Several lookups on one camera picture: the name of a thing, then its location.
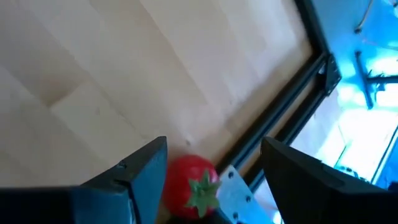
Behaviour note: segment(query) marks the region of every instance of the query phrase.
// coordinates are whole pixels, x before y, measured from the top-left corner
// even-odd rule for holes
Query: black metal rail
[[[386,77],[369,77],[367,78],[369,84],[390,84],[398,83],[398,75],[391,75]]]
[[[319,88],[319,86],[319,84],[315,85],[315,88],[295,110],[284,127],[276,134],[276,140],[286,145],[291,145],[293,143],[294,139],[299,135],[299,132],[304,128],[305,124],[326,97],[325,91]],[[255,192],[265,179],[264,171],[262,170],[263,167],[263,161],[258,158],[243,177],[245,183],[252,192]]]
[[[228,165],[232,165],[239,170],[310,80],[315,79],[315,88],[275,137],[285,144],[291,144],[320,103],[332,92],[341,79],[311,0],[295,0],[295,3],[312,45],[313,55],[238,139],[237,143],[217,165],[218,172],[222,172]],[[261,161],[257,160],[244,176],[244,180],[252,191],[255,191],[264,180],[262,167]]]
[[[238,139],[224,158],[216,166],[221,173],[229,165],[240,169],[248,157],[260,144],[263,137],[275,126],[280,117],[287,111],[310,80],[325,64],[326,54],[312,56],[296,73],[276,98],[270,103],[249,129]]]

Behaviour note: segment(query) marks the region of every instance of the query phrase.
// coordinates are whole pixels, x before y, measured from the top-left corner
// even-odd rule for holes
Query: wooden surface
[[[79,184],[157,136],[217,163],[312,54],[293,0],[0,2],[0,186]]]

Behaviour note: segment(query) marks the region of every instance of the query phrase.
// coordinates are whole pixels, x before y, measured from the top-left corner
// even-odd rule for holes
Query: metal bracket
[[[231,223],[273,223],[233,166],[229,166],[220,179],[220,210]]]
[[[330,54],[326,60],[325,92],[327,96],[330,96],[340,80],[341,74],[338,70],[335,57],[333,54]]]

